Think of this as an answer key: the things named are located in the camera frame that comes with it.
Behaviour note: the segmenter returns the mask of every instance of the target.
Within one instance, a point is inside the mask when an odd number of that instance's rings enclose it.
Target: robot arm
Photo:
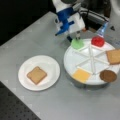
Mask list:
[[[73,4],[63,3],[62,1],[64,0],[52,0],[52,1],[56,8],[56,14],[57,14],[56,25],[59,30],[56,33],[56,35],[63,34],[63,33],[78,34],[79,33],[78,31],[81,31],[82,29],[85,28],[84,21],[80,16],[80,14],[73,9]]]

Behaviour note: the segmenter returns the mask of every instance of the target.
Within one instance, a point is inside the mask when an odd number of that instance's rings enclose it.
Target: brown cookie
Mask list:
[[[111,70],[104,70],[100,73],[100,78],[105,82],[113,82],[117,79],[117,75]]]

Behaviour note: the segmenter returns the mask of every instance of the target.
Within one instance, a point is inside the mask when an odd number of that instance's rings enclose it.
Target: food item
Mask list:
[[[106,51],[110,65],[120,64],[120,49]]]
[[[92,38],[91,44],[97,47],[102,47],[105,44],[105,40],[100,36],[95,36]]]
[[[27,74],[27,77],[36,85],[41,82],[46,76],[47,73],[44,70],[40,69],[38,66]]]
[[[78,69],[74,74],[73,74],[73,78],[76,79],[77,81],[81,82],[81,83],[85,83],[88,78],[90,77],[90,73],[82,70],[82,69]]]
[[[100,79],[105,82],[113,82],[117,79],[117,75],[111,70],[104,70],[100,73]]]
[[[71,46],[74,48],[74,49],[80,49],[84,46],[84,43],[83,43],[83,40],[76,40],[76,39],[73,39],[72,42],[71,42]]]

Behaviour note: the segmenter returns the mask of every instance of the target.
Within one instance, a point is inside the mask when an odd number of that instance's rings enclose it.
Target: yellow food piece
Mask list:
[[[79,82],[85,83],[88,78],[90,77],[90,73],[82,70],[82,69],[78,69],[74,74],[73,74],[73,78],[76,79]]]

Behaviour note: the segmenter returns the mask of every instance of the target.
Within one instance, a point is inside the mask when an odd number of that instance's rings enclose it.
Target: cable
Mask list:
[[[91,12],[91,11],[89,11],[89,13],[94,14],[94,15],[96,15],[96,16],[98,16],[98,17],[104,19],[104,21],[109,22],[105,17],[102,17],[101,15],[98,15],[98,14],[96,14],[96,13],[94,13],[94,12]]]

